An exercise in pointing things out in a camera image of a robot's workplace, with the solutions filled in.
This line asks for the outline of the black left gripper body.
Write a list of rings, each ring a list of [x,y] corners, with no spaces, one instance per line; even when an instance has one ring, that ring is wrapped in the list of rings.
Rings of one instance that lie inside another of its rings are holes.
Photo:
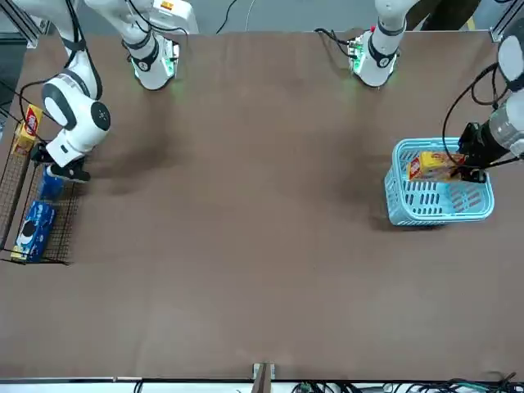
[[[488,122],[468,123],[458,141],[458,152],[465,155],[465,165],[488,166],[508,154],[491,134]]]

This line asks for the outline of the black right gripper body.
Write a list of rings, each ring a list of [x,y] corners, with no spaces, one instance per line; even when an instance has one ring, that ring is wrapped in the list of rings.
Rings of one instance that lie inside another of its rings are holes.
[[[91,179],[90,173],[84,171],[81,165],[61,168],[58,164],[51,164],[47,167],[46,172],[51,177],[61,178],[73,183],[87,183]]]

